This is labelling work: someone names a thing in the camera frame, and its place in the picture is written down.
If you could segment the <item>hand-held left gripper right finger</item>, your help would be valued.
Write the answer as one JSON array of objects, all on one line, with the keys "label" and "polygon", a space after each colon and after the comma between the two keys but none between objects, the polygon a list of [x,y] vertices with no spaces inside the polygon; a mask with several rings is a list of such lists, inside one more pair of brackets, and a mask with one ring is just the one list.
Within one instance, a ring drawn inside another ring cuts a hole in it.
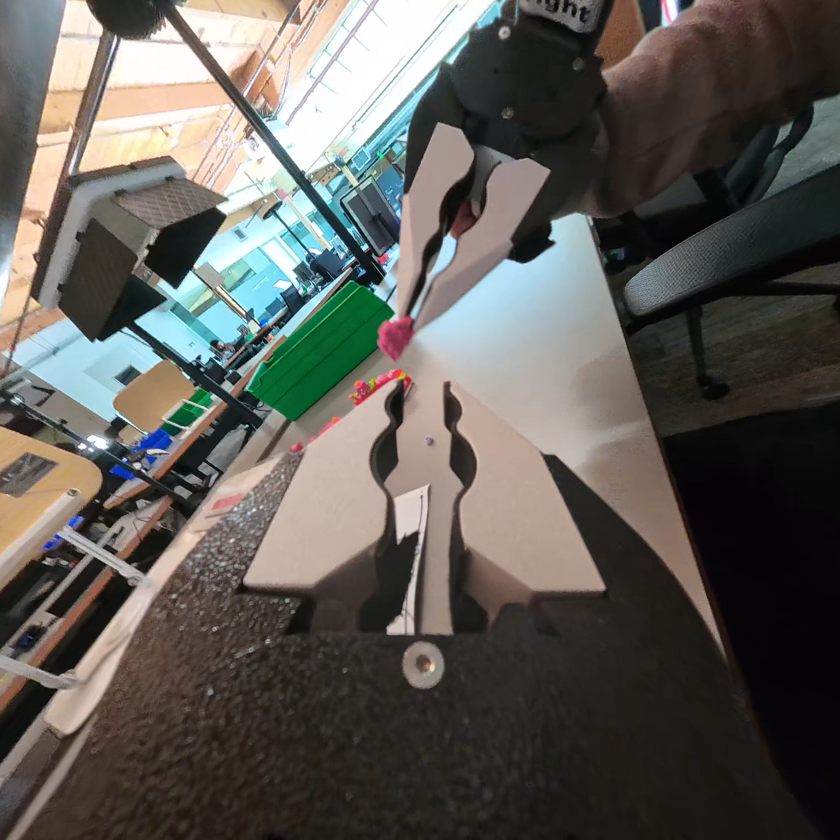
[{"label": "hand-held left gripper right finger", "polygon": [[455,624],[493,624],[508,606],[533,610],[606,592],[543,453],[454,382],[444,386],[448,467],[460,489],[450,540]]}]

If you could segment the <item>pink lego brick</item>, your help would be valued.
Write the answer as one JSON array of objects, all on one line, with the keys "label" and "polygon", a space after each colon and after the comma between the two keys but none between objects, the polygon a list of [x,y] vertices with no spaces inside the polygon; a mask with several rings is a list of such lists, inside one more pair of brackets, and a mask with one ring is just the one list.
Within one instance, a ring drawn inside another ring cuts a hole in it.
[{"label": "pink lego brick", "polygon": [[414,319],[410,316],[384,321],[377,332],[377,346],[392,361],[397,361],[414,335]]}]

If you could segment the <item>blue plastic bin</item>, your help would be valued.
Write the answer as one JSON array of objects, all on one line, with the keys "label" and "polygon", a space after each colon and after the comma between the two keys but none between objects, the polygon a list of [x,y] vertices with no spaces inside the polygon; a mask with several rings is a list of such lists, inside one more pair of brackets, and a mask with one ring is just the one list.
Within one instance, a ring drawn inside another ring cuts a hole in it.
[{"label": "blue plastic bin", "polygon": [[108,472],[123,480],[132,480],[133,474],[125,468],[126,464],[148,471],[159,459],[161,453],[166,452],[172,444],[173,437],[163,428],[159,428],[151,434],[143,437],[138,444],[132,447],[129,456],[122,460],[121,465],[112,466]]}]

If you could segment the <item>green plastic bin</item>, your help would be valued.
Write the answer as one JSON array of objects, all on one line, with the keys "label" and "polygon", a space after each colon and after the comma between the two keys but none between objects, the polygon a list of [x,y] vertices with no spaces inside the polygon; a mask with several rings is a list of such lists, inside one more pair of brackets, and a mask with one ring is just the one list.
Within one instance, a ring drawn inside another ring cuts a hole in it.
[{"label": "green plastic bin", "polygon": [[378,332],[394,311],[352,281],[323,303],[261,362],[246,391],[296,421],[377,349]]}]

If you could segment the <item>grey mesh office chair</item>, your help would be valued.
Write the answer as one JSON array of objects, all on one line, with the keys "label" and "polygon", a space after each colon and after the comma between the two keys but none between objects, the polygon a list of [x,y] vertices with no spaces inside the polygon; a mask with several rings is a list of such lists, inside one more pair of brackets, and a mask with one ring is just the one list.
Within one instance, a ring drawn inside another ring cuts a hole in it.
[{"label": "grey mesh office chair", "polygon": [[729,393],[707,368],[702,309],[724,298],[834,295],[838,280],[791,277],[839,260],[839,165],[723,218],[671,248],[628,281],[616,308],[629,334],[683,314],[703,398]]}]

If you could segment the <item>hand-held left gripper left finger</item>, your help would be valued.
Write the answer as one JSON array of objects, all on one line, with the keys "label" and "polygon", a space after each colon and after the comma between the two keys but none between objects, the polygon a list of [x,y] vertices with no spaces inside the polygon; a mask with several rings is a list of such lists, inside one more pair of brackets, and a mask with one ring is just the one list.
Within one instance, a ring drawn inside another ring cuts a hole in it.
[{"label": "hand-held left gripper left finger", "polygon": [[243,584],[313,601],[366,601],[395,540],[385,482],[398,463],[404,384],[377,390],[307,446]]}]

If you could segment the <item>silver stand pole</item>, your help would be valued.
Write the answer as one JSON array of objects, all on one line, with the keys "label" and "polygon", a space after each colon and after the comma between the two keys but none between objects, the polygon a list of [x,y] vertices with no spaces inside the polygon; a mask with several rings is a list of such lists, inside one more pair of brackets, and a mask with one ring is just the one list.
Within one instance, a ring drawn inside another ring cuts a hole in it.
[{"label": "silver stand pole", "polygon": [[108,88],[112,68],[116,60],[120,37],[103,29],[94,56],[87,85],[82,92],[79,109],[73,124],[65,159],[59,174],[59,183],[79,172],[87,149],[93,126],[96,122],[104,95]]}]

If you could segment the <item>red curved lego flower assembly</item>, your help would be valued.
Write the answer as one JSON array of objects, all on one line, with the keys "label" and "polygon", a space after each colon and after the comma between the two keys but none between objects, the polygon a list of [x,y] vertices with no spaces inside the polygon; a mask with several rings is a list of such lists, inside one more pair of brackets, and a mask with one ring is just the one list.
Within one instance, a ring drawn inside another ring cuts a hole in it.
[{"label": "red curved lego flower assembly", "polygon": [[390,369],[386,373],[378,374],[370,380],[357,380],[353,384],[354,390],[349,395],[349,399],[354,405],[360,405],[368,398],[370,398],[377,391],[385,388],[387,385],[399,382],[403,385],[404,393],[407,395],[413,385],[412,378],[402,369]]}]

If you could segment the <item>dark pillar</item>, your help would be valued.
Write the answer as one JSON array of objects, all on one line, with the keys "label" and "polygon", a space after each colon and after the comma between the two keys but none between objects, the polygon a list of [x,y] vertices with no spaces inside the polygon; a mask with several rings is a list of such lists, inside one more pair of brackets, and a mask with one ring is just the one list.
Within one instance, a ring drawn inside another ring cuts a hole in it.
[{"label": "dark pillar", "polygon": [[64,1],[1,2],[1,299],[37,150]]}]

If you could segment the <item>small green bin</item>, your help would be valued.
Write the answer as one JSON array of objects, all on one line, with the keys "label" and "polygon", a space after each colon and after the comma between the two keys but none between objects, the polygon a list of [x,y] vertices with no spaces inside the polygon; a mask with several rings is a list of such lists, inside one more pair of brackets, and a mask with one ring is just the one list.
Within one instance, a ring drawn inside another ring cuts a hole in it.
[{"label": "small green bin", "polygon": [[184,433],[204,416],[213,400],[211,393],[198,389],[164,416],[160,430],[171,437]]}]

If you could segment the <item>black light stand pole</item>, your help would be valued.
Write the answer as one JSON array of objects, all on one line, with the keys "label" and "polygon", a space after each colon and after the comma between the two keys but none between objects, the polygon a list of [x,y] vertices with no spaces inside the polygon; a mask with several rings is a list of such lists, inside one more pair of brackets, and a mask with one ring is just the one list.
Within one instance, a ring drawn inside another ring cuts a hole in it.
[{"label": "black light stand pole", "polygon": [[363,250],[363,248],[352,236],[351,231],[341,222],[340,218],[318,194],[316,188],[310,183],[304,171],[297,166],[286,149],[270,131],[266,121],[262,119],[255,107],[247,100],[247,96],[237,88],[231,77],[215,60],[215,58],[213,58],[209,48],[205,47],[200,37],[183,19],[181,14],[176,10],[174,3],[170,1],[162,1],[157,4],[167,22],[173,26],[178,35],[182,38],[182,41],[191,50],[194,56],[198,58],[204,69],[209,72],[211,78],[213,78],[224,90],[229,100],[233,103],[236,110],[245,118],[248,125],[265,142],[269,151],[277,158],[280,166],[286,173],[289,174],[294,183],[297,185],[299,191],[310,200],[311,204],[324,217],[327,223],[348,247],[351,255],[359,261],[368,279],[381,282],[385,275],[380,264],[375,260],[371,253]]}]

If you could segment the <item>black computer monitor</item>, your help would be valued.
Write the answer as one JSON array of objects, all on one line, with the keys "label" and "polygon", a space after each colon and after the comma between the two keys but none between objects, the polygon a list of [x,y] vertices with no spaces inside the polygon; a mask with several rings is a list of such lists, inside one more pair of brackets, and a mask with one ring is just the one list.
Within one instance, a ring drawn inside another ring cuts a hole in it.
[{"label": "black computer monitor", "polygon": [[346,216],[360,231],[375,258],[383,257],[400,239],[401,222],[372,175],[340,198]]}]

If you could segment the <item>wooden chair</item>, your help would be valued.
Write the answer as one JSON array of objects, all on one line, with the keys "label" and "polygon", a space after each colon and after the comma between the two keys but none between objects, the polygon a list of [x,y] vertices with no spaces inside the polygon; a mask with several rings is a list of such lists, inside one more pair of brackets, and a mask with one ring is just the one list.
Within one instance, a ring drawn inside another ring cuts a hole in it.
[{"label": "wooden chair", "polygon": [[163,360],[126,385],[113,399],[116,414],[124,421],[118,439],[135,445],[196,391],[196,385],[173,362]]}]

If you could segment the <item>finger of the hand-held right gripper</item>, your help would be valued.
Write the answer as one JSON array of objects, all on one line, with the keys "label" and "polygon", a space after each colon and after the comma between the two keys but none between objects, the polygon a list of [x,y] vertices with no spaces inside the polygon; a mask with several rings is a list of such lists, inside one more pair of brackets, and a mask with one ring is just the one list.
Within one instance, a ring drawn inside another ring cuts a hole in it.
[{"label": "finger of the hand-held right gripper", "polygon": [[439,123],[403,197],[400,258],[395,269],[399,317],[412,314],[455,215],[465,201],[476,154],[461,129]]},{"label": "finger of the hand-held right gripper", "polygon": [[550,170],[533,160],[503,162],[491,171],[485,209],[459,237],[446,267],[431,280],[414,319],[415,329],[443,315],[510,255],[513,237],[549,177]]}]

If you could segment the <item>square softbox lamp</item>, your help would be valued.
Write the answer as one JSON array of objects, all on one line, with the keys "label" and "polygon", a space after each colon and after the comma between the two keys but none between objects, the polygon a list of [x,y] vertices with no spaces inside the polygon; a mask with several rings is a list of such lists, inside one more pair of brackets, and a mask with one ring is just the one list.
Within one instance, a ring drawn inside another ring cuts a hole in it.
[{"label": "square softbox lamp", "polygon": [[155,280],[183,283],[226,201],[170,156],[71,175],[56,189],[32,295],[89,341],[104,341],[162,304]]}]

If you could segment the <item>black office chair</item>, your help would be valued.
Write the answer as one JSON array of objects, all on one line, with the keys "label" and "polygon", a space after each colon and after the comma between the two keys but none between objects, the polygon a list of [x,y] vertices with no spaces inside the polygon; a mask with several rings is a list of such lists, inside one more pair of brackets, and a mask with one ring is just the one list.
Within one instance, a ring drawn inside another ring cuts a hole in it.
[{"label": "black office chair", "polygon": [[650,201],[620,217],[593,222],[609,277],[655,259],[704,228],[759,201],[788,155],[812,126],[814,105],[806,105],[786,132],[761,129],[732,162],[684,175]]}]

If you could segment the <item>black round knob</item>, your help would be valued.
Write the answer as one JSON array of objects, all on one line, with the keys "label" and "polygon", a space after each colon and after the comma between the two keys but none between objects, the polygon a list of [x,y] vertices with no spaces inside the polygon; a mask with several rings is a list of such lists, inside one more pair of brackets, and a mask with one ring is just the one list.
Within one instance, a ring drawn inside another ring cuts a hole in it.
[{"label": "black round knob", "polygon": [[86,1],[91,14],[108,32],[129,40],[146,40],[167,22],[166,10],[185,1]]}]

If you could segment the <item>person's right forearm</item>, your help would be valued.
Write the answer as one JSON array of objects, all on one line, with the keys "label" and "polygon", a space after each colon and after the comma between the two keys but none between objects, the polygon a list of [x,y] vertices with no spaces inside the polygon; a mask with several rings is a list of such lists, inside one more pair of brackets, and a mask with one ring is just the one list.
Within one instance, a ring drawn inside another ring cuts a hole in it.
[{"label": "person's right forearm", "polygon": [[839,90],[838,1],[694,2],[604,74],[604,155],[578,204],[614,217],[739,156]]}]

